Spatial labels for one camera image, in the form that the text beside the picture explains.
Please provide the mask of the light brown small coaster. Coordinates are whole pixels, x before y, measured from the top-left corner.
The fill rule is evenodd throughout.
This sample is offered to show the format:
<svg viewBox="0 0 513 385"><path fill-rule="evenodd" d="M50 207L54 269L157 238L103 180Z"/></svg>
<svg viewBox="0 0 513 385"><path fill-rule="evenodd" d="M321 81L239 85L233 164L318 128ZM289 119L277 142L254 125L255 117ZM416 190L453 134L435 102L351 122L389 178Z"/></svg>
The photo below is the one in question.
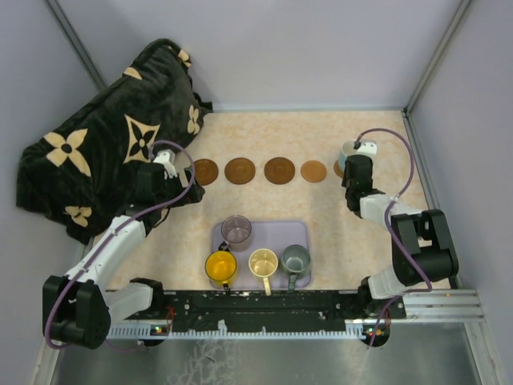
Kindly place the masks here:
<svg viewBox="0 0 513 385"><path fill-rule="evenodd" d="M345 174L344 174L344 169L340 167L340 164L338 162L338 160L335 160L334 164L333 164L333 170L334 172L340 177L340 178L344 178Z"/></svg>
<svg viewBox="0 0 513 385"><path fill-rule="evenodd" d="M301 176L309 183L320 183L327 176L327 169L322 162L308 160L301 166Z"/></svg>

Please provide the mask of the cream and blue mug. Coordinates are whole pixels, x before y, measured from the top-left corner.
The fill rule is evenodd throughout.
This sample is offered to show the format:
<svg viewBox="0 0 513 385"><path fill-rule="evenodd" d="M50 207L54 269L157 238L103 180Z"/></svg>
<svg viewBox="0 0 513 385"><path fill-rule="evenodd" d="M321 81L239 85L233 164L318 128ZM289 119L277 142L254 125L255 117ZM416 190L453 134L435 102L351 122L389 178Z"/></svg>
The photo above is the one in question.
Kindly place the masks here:
<svg viewBox="0 0 513 385"><path fill-rule="evenodd" d="M348 140L341 145L338 157L338 166L342 172L345 172L345 162L349 156L355 155L357 149L355 148L355 141Z"/></svg>

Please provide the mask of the dark brown grooved coaster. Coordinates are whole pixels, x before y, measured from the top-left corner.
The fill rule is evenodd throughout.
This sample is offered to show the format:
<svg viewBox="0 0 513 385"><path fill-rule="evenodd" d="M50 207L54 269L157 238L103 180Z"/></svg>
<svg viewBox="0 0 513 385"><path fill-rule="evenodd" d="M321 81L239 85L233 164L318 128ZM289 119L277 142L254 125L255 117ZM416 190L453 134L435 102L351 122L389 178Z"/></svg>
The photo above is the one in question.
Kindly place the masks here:
<svg viewBox="0 0 513 385"><path fill-rule="evenodd" d="M196 181L201 186L206 186L214 182L218 175L219 169L217 164L210 159L198 159L194 162L196 170Z"/></svg>

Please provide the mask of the transparent purple cup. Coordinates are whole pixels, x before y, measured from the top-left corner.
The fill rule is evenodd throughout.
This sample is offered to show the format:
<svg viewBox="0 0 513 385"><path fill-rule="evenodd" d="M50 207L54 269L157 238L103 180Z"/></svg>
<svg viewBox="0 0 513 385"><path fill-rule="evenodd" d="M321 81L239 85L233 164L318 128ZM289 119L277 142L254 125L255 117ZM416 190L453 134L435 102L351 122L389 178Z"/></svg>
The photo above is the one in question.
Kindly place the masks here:
<svg viewBox="0 0 513 385"><path fill-rule="evenodd" d="M219 250L242 252L251 244L252 223L241 215L230 216L221 225L221 236Z"/></svg>

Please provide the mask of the grey green mug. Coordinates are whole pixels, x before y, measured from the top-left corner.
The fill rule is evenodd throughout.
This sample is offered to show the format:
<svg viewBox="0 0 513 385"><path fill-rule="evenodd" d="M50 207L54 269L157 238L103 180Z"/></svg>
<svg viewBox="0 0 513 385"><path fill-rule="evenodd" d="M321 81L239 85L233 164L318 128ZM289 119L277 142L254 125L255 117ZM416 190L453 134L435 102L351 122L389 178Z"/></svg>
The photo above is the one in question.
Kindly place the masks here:
<svg viewBox="0 0 513 385"><path fill-rule="evenodd" d="M297 281L311 271L310 253L302 245L288 246L280 257L280 263L288 276L288 291L294 291Z"/></svg>

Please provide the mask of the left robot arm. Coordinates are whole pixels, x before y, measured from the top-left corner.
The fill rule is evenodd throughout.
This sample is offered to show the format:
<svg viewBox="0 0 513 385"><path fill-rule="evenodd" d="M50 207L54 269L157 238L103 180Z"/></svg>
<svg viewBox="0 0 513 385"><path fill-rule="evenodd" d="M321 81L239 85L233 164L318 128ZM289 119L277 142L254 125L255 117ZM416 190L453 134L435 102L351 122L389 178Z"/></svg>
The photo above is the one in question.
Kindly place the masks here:
<svg viewBox="0 0 513 385"><path fill-rule="evenodd" d="M42 332L48 347L96 349L106 341L111 325L138 313L156 314L164 308L161 282L134 278L116 291L108 291L107 284L128 254L164 221L163 209L201 200L204 192L196 182L195 167L184 171L186 186L168 161L142 166L131 199L100 241L65 275L45 281Z"/></svg>

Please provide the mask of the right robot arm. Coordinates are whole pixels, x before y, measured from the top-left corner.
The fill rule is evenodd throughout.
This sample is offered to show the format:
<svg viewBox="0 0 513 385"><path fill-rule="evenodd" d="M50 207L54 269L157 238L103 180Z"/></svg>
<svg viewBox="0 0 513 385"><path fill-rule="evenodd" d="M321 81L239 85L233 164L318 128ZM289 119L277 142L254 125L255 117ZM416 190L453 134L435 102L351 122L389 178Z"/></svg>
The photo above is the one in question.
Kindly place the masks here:
<svg viewBox="0 0 513 385"><path fill-rule="evenodd" d="M459 271L458 257L444 212L414 209L374 187L374 163L364 155L345 160L341 186L350 212L387 230L392 262L379 273L363 278L357 290L366 312L380 301L415 292L416 285L450 279Z"/></svg>

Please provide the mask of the black floral plush blanket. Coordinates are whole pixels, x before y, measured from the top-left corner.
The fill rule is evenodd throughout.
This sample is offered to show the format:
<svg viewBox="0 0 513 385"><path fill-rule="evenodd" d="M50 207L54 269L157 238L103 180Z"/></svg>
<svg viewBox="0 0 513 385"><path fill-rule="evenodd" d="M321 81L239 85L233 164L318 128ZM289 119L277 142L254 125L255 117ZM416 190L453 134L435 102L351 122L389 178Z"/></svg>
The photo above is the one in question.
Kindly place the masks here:
<svg viewBox="0 0 513 385"><path fill-rule="evenodd" d="M139 167L165 140L186 148L212 105L194 92L189 54L169 39L148 44L106 90L24 149L16 205L87 243L134 194Z"/></svg>

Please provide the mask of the yellow transparent mug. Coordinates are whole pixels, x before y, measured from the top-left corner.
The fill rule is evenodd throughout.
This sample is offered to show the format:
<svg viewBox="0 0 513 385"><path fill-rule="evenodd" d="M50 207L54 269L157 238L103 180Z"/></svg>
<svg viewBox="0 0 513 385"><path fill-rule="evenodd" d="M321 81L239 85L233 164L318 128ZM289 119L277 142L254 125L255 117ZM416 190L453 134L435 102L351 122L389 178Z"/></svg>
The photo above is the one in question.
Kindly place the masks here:
<svg viewBox="0 0 513 385"><path fill-rule="evenodd" d="M237 279L238 263L228 251L216 251L208 256L204 271L215 288L229 292Z"/></svg>

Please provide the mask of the lavender plastic tray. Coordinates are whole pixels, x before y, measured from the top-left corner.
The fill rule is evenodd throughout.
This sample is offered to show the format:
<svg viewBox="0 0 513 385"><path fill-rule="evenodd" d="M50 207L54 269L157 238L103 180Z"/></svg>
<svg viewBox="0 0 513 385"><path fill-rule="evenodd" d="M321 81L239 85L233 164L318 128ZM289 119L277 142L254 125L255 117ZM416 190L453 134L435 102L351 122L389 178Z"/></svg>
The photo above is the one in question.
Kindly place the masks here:
<svg viewBox="0 0 513 385"><path fill-rule="evenodd" d="M212 228L211 253L218 251L224 241L221 235L222 222ZM308 226L303 221L252 221L252 241L243 251L231 252L237 260L238 274L232 290L264 290L261 279L255 277L248 267L250 255L257 249L270 249L278 257L290 245L301 245L309 251ZM288 275L278 267L270 278L272 290L287 290ZM296 289L305 289L311 282L311 272L298 278Z"/></svg>

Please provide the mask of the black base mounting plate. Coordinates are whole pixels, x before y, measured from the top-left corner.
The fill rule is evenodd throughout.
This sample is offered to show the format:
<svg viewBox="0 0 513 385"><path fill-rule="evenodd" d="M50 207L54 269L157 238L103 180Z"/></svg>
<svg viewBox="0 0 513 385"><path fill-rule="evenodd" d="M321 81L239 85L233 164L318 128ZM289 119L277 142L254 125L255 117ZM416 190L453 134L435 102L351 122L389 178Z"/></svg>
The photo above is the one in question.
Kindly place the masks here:
<svg viewBox="0 0 513 385"><path fill-rule="evenodd" d="M354 290L177 290L129 319L170 321L175 332L214 331L220 321L229 332L331 332L344 331L349 320L374 319L385 304Z"/></svg>

